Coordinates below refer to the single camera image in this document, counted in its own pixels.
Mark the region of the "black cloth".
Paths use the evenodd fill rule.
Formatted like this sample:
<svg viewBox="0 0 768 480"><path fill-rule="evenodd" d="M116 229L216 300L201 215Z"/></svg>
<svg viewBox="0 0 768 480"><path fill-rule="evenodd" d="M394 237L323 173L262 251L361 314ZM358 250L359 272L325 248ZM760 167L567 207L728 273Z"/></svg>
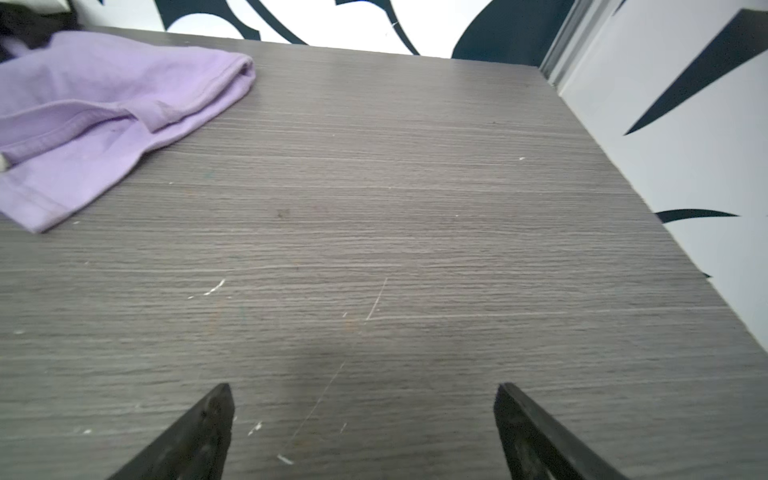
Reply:
<svg viewBox="0 0 768 480"><path fill-rule="evenodd" d="M46 46L57 32L79 29L78 14L71 1L2 1L1 61L14 57L5 45L6 40L37 49Z"/></svg>

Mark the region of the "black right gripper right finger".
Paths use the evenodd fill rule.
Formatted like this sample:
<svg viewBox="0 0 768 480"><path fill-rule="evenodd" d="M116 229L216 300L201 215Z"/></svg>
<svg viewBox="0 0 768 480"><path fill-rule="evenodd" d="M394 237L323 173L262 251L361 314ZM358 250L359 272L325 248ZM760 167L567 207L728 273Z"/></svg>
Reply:
<svg viewBox="0 0 768 480"><path fill-rule="evenodd" d="M493 412L513 479L625 477L512 383L499 386Z"/></svg>

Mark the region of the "lilac purple cloth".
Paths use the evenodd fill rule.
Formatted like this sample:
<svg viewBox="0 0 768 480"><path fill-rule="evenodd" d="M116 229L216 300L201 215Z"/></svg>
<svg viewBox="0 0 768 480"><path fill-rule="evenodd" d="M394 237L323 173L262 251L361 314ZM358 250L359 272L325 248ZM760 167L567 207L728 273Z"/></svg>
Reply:
<svg viewBox="0 0 768 480"><path fill-rule="evenodd" d="M1 212L32 233L60 224L245 97L242 53L62 31L1 41Z"/></svg>

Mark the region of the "aluminium frame rail structure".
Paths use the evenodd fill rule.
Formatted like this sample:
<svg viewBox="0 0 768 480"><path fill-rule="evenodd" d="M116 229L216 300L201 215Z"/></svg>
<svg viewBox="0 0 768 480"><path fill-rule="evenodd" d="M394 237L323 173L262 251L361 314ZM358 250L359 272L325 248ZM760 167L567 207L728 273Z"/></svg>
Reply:
<svg viewBox="0 0 768 480"><path fill-rule="evenodd" d="M558 94L566 88L591 44L622 5L621 0L574 2L539 67L542 75Z"/></svg>

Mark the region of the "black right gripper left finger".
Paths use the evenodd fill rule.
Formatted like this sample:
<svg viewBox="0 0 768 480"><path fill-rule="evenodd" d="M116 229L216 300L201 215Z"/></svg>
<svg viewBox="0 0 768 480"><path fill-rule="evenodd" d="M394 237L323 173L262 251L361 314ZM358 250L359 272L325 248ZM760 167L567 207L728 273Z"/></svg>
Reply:
<svg viewBox="0 0 768 480"><path fill-rule="evenodd" d="M234 413L230 385L215 386L111 477L221 479L231 443Z"/></svg>

